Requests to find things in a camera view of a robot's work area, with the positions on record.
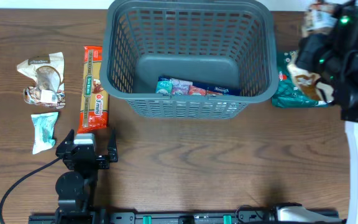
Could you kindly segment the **Kleenex tissue multipack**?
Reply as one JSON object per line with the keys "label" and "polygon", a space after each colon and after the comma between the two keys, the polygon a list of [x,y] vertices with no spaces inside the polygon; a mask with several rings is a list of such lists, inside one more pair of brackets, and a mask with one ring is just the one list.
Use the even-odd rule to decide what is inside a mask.
{"label": "Kleenex tissue multipack", "polygon": [[155,92],[164,95],[240,95],[240,90],[238,89],[225,88],[212,84],[192,82],[166,76],[159,76]]}

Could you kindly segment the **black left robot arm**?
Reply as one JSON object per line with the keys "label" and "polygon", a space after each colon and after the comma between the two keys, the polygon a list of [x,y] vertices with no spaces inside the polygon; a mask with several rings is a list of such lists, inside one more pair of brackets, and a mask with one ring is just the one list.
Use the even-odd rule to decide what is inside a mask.
{"label": "black left robot arm", "polygon": [[118,161],[115,130],[111,131],[107,150],[106,155],[97,155],[95,135],[75,134],[74,130],[58,145],[56,156],[68,169],[55,185],[58,205],[65,215],[89,215],[92,212],[98,171],[109,169],[111,163]]}

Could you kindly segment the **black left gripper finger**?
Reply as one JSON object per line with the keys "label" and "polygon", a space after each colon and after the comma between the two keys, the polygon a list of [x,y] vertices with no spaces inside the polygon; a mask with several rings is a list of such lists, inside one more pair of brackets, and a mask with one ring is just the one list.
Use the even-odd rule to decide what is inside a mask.
{"label": "black left gripper finger", "polygon": [[116,144],[116,130],[111,130],[111,135],[108,142],[108,155],[116,156],[117,155],[117,144]]}
{"label": "black left gripper finger", "polygon": [[75,132],[73,129],[70,130],[70,132],[68,133],[68,135],[66,136],[66,138],[64,139],[64,143],[65,144],[72,144],[75,138]]}

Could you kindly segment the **beige dried mushroom bag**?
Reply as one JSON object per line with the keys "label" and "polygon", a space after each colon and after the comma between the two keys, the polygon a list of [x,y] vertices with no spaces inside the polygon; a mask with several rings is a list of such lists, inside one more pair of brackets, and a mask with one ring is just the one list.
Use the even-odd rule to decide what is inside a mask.
{"label": "beige dried mushroom bag", "polygon": [[[302,38],[309,37],[311,34],[329,34],[337,21],[332,17],[337,6],[338,4],[323,0],[312,2],[304,13]],[[298,53],[299,51],[296,51],[287,65],[294,85],[310,100],[316,101],[318,106],[332,103],[333,88],[323,82],[320,74],[298,68],[295,65]]]}

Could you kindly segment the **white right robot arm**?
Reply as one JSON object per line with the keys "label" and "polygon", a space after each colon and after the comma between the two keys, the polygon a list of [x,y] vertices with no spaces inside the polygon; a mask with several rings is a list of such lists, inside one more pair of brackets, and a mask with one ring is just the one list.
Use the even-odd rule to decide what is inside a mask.
{"label": "white right robot arm", "polygon": [[337,105],[349,144],[350,200],[358,223],[358,4],[316,1],[305,12],[299,49],[280,68],[279,108]]}

